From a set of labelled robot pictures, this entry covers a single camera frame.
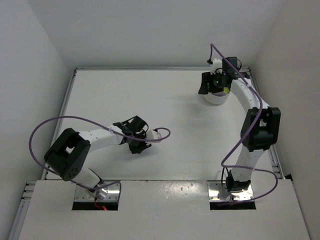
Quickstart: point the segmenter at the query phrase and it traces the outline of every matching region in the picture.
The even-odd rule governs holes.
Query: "white enclosure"
[[[28,1],[59,54],[73,68],[205,66],[212,42],[248,66],[284,2]]]
[[[279,180],[275,192],[255,201],[256,209],[210,210],[207,180],[221,179],[221,161],[240,138],[245,112],[233,93],[220,106],[197,94],[204,70],[78,70],[64,115],[110,125],[137,114],[150,128],[169,128],[171,136],[141,154],[132,155],[124,144],[87,156],[85,167],[103,179],[121,180],[118,211],[71,210],[74,184],[52,180],[57,176],[51,173],[51,180],[38,181],[19,240],[308,240],[290,180]],[[57,131],[70,127],[96,129],[64,119]],[[257,168],[272,170],[271,163],[266,151]],[[267,173],[254,172],[251,180],[255,197],[275,184]]]

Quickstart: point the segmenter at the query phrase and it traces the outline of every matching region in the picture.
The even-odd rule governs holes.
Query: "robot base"
[[[255,210],[254,201],[232,204],[232,202],[246,201],[254,198],[251,185],[248,190],[241,192],[228,192],[223,188],[221,181],[208,181],[208,193],[211,210]]]
[[[221,91],[217,93],[208,93],[206,95],[203,95],[203,97],[208,103],[212,105],[221,105],[227,100],[227,98],[229,97],[229,93]]]
[[[110,184],[114,181],[105,181],[103,184]],[[118,183],[97,190],[95,193],[89,192],[80,186],[76,186],[72,210],[100,210],[95,206],[104,206],[108,211],[118,210],[118,199],[120,186]]]

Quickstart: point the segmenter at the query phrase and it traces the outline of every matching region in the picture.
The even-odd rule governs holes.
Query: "black bracket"
[[[44,160],[64,181],[70,181],[79,174],[90,147],[79,132],[67,128],[46,152]]]
[[[240,70],[237,67],[238,59],[235,56],[226,58],[236,69]],[[250,76],[246,72],[241,72],[242,76],[249,79]],[[215,94],[224,91],[224,88],[230,90],[231,83],[233,80],[240,78],[240,76],[227,64],[227,62],[222,60],[222,72],[211,73],[203,72],[201,75],[201,86],[198,91],[200,95],[207,95],[208,93]]]
[[[254,121],[258,111],[259,110],[256,107],[248,110],[241,129],[241,137],[243,137]],[[258,149],[268,150],[271,145],[277,142],[280,117],[281,112],[278,107],[268,107],[267,109],[262,110],[259,120],[255,123],[251,132],[242,143],[249,149],[249,152],[253,152]],[[266,123],[266,125],[260,126],[260,120]]]
[[[147,126],[149,128],[148,124],[138,116],[134,116],[123,122],[116,122],[113,125],[120,128],[125,135],[137,139],[146,139],[147,133],[144,127]],[[137,141],[124,137],[120,144],[125,143],[129,145],[132,154],[140,154],[143,150],[151,147],[151,144],[147,144],[145,141]]]
[[[242,192],[248,190],[251,181],[235,181],[231,171],[229,171],[225,184],[228,192]]]

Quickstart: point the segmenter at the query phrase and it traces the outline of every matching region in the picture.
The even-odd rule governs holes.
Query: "rectangular cutout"
[[[254,201],[228,205],[210,202],[210,210],[256,210],[256,204]]]
[[[118,211],[118,204],[116,202],[97,202],[98,206],[104,206],[107,211]],[[72,205],[74,211],[101,211],[95,206],[94,202],[74,202]]]
[[[107,211],[117,211],[119,204],[120,184],[115,183],[108,187],[89,192],[87,189],[76,186],[72,210],[75,211],[101,211],[106,208]]]

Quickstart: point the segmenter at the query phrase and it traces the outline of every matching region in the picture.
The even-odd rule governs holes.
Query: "white cylindrical base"
[[[226,93],[225,91],[221,91],[216,93],[208,93],[203,96],[208,103],[214,104],[214,105],[221,105],[227,100],[227,98],[229,97],[229,93]]]

